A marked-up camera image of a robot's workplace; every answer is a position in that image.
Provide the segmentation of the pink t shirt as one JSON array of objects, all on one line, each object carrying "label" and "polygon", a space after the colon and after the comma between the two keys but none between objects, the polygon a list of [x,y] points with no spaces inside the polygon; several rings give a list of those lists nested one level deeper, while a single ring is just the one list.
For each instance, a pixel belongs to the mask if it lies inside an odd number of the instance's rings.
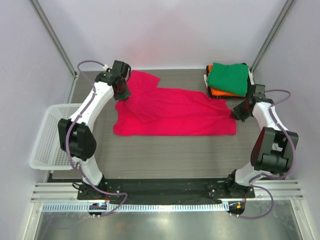
[{"label": "pink t shirt", "polygon": [[160,78],[134,70],[131,96],[119,101],[114,134],[129,136],[234,136],[236,121],[224,99],[203,92],[159,87]]}]

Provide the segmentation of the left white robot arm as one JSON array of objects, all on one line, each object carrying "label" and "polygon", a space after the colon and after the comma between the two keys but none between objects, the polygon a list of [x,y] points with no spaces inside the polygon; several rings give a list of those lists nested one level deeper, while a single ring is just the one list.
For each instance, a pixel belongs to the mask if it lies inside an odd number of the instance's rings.
[{"label": "left white robot arm", "polygon": [[125,101],[130,97],[127,85],[130,75],[119,71],[99,73],[78,110],[58,122],[60,148],[66,152],[71,168],[79,169],[83,182],[91,185],[89,194],[97,200],[106,195],[107,188],[101,184],[103,174],[95,159],[94,124],[109,100]]}]

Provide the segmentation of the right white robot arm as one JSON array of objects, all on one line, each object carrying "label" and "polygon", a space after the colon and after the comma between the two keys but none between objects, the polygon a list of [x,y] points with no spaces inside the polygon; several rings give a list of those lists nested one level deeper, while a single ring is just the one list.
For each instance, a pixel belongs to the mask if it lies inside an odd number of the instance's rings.
[{"label": "right white robot arm", "polygon": [[244,122],[254,117],[260,134],[251,151],[250,162],[229,174],[225,191],[231,198],[243,197],[251,184],[262,178],[282,180],[296,163],[297,133],[289,131],[281,122],[271,99],[251,97],[232,109],[233,119]]}]

